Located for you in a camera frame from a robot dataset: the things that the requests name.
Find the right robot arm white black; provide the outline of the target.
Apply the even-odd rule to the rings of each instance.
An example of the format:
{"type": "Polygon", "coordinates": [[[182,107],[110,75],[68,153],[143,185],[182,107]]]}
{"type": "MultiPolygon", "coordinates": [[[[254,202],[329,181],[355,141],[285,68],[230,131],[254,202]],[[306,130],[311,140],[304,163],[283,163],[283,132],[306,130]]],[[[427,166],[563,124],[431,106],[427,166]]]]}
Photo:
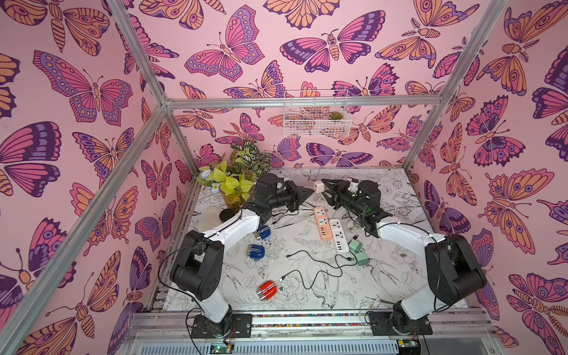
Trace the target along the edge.
{"type": "Polygon", "coordinates": [[[488,283],[467,240],[460,234],[441,235],[404,223],[381,207],[382,193],[371,180],[321,180],[328,205],[351,214],[363,232],[393,242],[421,257],[427,283],[394,303],[387,321],[391,331],[408,335],[431,314],[443,312],[488,283]]]}

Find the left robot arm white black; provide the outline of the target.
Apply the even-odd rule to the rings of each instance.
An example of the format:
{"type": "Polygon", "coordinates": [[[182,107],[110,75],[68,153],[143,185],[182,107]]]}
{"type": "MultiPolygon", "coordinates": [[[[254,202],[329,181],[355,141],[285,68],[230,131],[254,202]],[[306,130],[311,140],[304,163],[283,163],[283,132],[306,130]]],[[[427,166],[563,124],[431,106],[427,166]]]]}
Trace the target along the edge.
{"type": "Polygon", "coordinates": [[[185,235],[169,277],[174,290],[197,303],[212,333],[224,335],[232,327],[232,307],[218,288],[225,251],[266,224],[273,209],[295,212],[313,194],[313,189],[267,173],[255,183],[253,197],[229,220],[185,235]]]}

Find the pink USB charger adapter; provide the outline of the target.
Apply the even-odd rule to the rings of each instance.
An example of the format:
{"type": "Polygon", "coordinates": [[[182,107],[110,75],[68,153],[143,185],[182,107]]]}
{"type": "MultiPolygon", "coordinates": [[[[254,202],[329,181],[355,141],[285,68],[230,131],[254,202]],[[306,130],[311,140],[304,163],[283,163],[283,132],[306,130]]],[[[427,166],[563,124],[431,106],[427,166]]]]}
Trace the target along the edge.
{"type": "Polygon", "coordinates": [[[316,194],[320,194],[325,191],[325,184],[321,180],[317,180],[313,184],[313,190],[316,194]]]}

